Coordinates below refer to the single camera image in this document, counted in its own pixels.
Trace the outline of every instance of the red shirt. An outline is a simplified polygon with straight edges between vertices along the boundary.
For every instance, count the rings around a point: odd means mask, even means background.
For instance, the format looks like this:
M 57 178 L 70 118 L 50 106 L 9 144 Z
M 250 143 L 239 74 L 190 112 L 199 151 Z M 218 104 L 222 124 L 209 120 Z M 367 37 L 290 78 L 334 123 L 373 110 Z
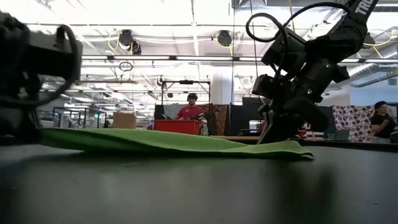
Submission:
M 178 112 L 178 117 L 183 117 L 183 119 L 194 118 L 201 113 L 201 109 L 198 106 L 184 106 Z

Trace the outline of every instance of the table surface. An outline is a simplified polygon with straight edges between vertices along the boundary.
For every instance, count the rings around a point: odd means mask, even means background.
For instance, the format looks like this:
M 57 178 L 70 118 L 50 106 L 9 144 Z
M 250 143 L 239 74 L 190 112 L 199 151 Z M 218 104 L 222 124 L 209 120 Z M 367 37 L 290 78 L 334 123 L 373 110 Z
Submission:
M 0 223 L 398 223 L 398 154 L 136 158 L 0 147 Z
M 217 139 L 226 139 L 226 140 L 258 140 L 259 136 L 210 136 Z

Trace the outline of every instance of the black cable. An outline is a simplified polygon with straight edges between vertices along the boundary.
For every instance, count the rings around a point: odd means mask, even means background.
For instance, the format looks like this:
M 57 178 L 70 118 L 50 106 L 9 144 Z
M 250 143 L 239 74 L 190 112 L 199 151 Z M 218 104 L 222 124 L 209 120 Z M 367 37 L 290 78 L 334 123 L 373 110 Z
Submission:
M 250 32 L 250 30 L 249 30 L 250 22 L 251 22 L 254 18 L 256 18 L 256 17 L 265 17 L 265 18 L 271 20 L 271 21 L 278 27 L 278 29 L 279 29 L 279 31 L 280 31 L 280 34 L 282 35 L 282 38 L 283 38 L 283 54 L 282 54 L 282 58 L 280 59 L 280 64 L 279 64 L 279 66 L 278 66 L 278 69 L 277 69 L 277 71 L 275 72 L 275 76 L 274 76 L 274 80 L 275 80 L 274 83 L 275 83 L 275 85 L 277 85 L 277 84 L 279 83 L 280 72 L 282 71 L 282 66 L 281 66 L 281 65 L 284 63 L 285 56 L 287 55 L 288 46 L 287 46 L 287 35 L 286 35 L 286 31 L 285 31 L 284 27 L 282 26 L 282 24 L 281 24 L 275 17 L 273 17 L 272 15 L 270 15 L 270 14 L 268 14 L 268 13 L 260 12 L 260 13 L 257 13 L 257 14 L 255 14 L 255 15 L 251 16 L 250 19 L 248 20 L 248 22 L 246 23 L 246 32 L 247 32 L 248 34 L 249 34 L 249 32 Z M 253 38 L 254 40 L 255 40 L 255 38 L 261 40 L 260 42 L 271 42 L 271 41 L 273 41 L 273 40 L 271 40 L 271 39 L 265 40 L 265 41 L 264 41 L 264 40 L 262 40 L 262 39 L 260 39 L 260 38 L 255 37 L 255 36 L 252 35 L 251 33 L 249 34 L 249 36 L 250 36 L 251 38 Z
M 250 0 L 250 12 L 251 12 L 251 16 L 253 16 L 253 6 L 252 6 L 252 4 L 251 4 L 251 0 Z M 254 35 L 254 23 L 252 23 L 251 24 L 252 25 L 252 28 L 253 28 L 253 35 Z M 256 58 L 255 59 L 255 62 L 256 62 L 256 78 L 258 78 L 259 77 L 259 71 L 258 71 L 258 65 L 257 65 L 257 50 L 256 50 L 256 41 L 253 39 L 253 43 L 254 43 L 254 57 Z
M 285 28 L 285 27 L 287 26 L 287 24 L 289 24 L 289 22 L 290 22 L 292 19 L 296 18 L 299 14 L 301 14 L 301 13 L 303 13 L 303 12 L 309 10 L 309 9 L 312 9 L 312 8 L 314 8 L 314 7 L 320 7 L 320 6 L 335 7 L 335 8 L 342 9 L 342 10 L 346 11 L 348 14 L 351 12 L 351 10 L 349 9 L 348 6 L 345 6 L 345 5 L 340 4 L 340 3 L 335 3 L 335 2 L 319 2 L 319 3 L 311 4 L 311 5 L 309 5 L 309 6 L 305 6 L 305 7 L 301 8 L 300 10 L 298 10 L 295 14 L 293 14 L 293 15 L 285 22 L 285 24 L 283 25 L 283 28 Z M 266 14 L 266 13 L 257 13 L 257 14 L 255 14 L 255 15 L 253 15 L 253 16 L 251 16 L 251 17 L 249 18 L 248 22 L 246 23 L 246 33 L 247 33 L 248 36 L 250 36 L 250 38 L 252 38 L 253 40 L 256 40 L 256 41 L 258 41 L 258 42 L 268 43 L 268 42 L 272 42 L 272 41 L 276 40 L 276 38 L 277 38 L 278 35 L 279 35 L 279 32 L 277 32 L 277 33 L 275 34 L 275 36 L 274 36 L 273 38 L 271 38 L 271 39 L 261 39 L 261 38 L 256 37 L 255 35 L 253 35 L 253 34 L 250 32 L 250 30 L 248 29 L 248 28 L 249 28 L 249 27 L 248 27 L 248 24 L 249 24 L 254 18 L 257 18 L 257 17 L 266 17 L 266 16 L 264 16 L 264 14 Z
M 277 71 L 276 68 L 275 68 L 275 65 L 273 63 L 269 64 L 269 66 L 273 69 L 274 72 Z
M 309 5 L 309 6 L 305 6 L 305 7 L 301 8 L 299 11 L 297 11 L 295 14 L 293 14 L 293 15 L 285 22 L 284 25 L 282 25 L 282 24 L 281 24 L 275 17 L 273 17 L 272 15 L 267 14 L 267 13 L 264 13 L 264 12 L 260 12 L 260 13 L 257 13 L 257 14 L 255 14 L 255 15 L 251 16 L 251 17 L 249 18 L 249 20 L 247 21 L 247 23 L 246 23 L 246 33 L 247 33 L 248 36 L 250 36 L 253 40 L 256 40 L 256 41 L 259 41 L 259 42 L 263 42 L 263 43 L 268 43 L 268 42 L 272 42 L 272 41 L 276 40 L 276 38 L 278 37 L 279 33 L 282 35 L 282 38 L 283 38 L 283 54 L 282 54 L 282 58 L 281 58 L 281 60 L 280 60 L 280 64 L 279 64 L 279 66 L 278 66 L 278 69 L 277 69 L 276 72 L 275 72 L 275 76 L 274 76 L 274 80 L 276 81 L 276 82 L 275 82 L 275 85 L 279 82 L 280 72 L 282 71 L 281 65 L 284 63 L 285 56 L 287 55 L 287 47 L 288 47 L 288 46 L 287 46 L 287 35 L 286 35 L 286 31 L 285 31 L 284 27 L 286 27 L 287 24 L 289 24 L 289 22 L 290 22 L 292 19 L 294 19 L 295 17 L 297 17 L 299 14 L 301 14 L 301 13 L 303 13 L 303 12 L 305 12 L 306 10 L 309 10 L 309 9 L 311 9 L 311 8 L 320 7 L 320 6 L 336 7 L 336 8 L 340 8 L 340 9 L 345 10 L 347 13 L 350 13 L 349 7 L 347 7 L 347 6 L 345 6 L 345 5 L 342 5 L 342 4 L 340 4 L 340 3 L 335 3 L 335 2 L 320 2 L 320 3 L 311 4 L 311 5 Z M 275 36 L 274 36 L 273 38 L 271 38 L 271 39 L 261 39 L 261 38 L 256 37 L 254 34 L 252 34 L 252 33 L 250 32 L 250 29 L 249 29 L 250 22 L 251 22 L 254 18 L 257 18 L 257 17 L 265 17 L 265 18 L 267 18 L 267 19 L 270 19 L 270 20 L 278 27 L 279 31 L 275 34 Z
M 43 100 L 20 100 L 15 99 L 11 96 L 0 96 L 0 105 L 10 108 L 26 108 L 26 107 L 35 107 L 45 105 L 50 103 L 51 101 L 57 99 L 65 90 L 69 89 L 70 86 L 75 82 L 76 79 L 80 77 L 80 55 L 78 49 L 78 42 L 75 38 L 75 35 L 70 27 L 66 25 L 62 25 L 58 28 L 59 32 L 66 32 L 68 39 L 70 41 L 70 47 L 72 49 L 73 54 L 73 63 L 72 63 L 72 74 L 71 78 L 65 81 L 65 83 L 55 92 L 49 94 Z
M 234 19 L 234 24 L 233 24 L 233 30 L 232 30 L 232 55 L 231 55 L 232 58 L 235 55 L 235 10 L 234 10 L 234 18 L 233 19 Z M 234 83 L 234 69 L 235 69 L 234 60 L 232 60 L 232 74 L 231 74 L 232 83 Z M 234 102 L 234 99 L 235 99 L 235 90 L 234 90 L 234 85 L 232 84 L 232 88 L 231 88 L 231 103 L 229 105 L 231 105 Z

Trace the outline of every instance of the patterned fabric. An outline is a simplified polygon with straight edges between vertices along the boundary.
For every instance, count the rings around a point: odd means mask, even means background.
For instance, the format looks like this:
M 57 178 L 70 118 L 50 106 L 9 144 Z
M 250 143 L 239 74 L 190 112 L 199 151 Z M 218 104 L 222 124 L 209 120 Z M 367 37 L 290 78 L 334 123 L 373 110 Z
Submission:
M 210 103 L 198 106 L 203 110 L 203 112 L 206 112 L 211 116 L 212 125 L 215 129 L 215 133 L 212 134 L 218 136 L 224 135 L 226 112 L 228 109 L 228 105 L 214 105 L 213 103 Z
M 350 129 L 348 139 L 353 142 L 372 142 L 370 130 L 373 106 L 332 106 L 336 130 Z

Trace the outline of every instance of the white wall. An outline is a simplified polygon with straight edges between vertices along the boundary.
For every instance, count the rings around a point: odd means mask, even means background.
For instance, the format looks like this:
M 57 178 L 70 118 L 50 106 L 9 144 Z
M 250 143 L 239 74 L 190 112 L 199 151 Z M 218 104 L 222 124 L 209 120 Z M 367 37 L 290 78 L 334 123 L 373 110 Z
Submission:
M 348 106 L 351 105 L 350 86 L 343 86 L 342 90 L 329 91 L 330 95 L 322 96 L 323 100 L 318 106 Z
M 398 102 L 398 86 L 389 86 L 386 80 L 362 88 L 351 87 L 352 105 L 374 105 L 378 101 Z

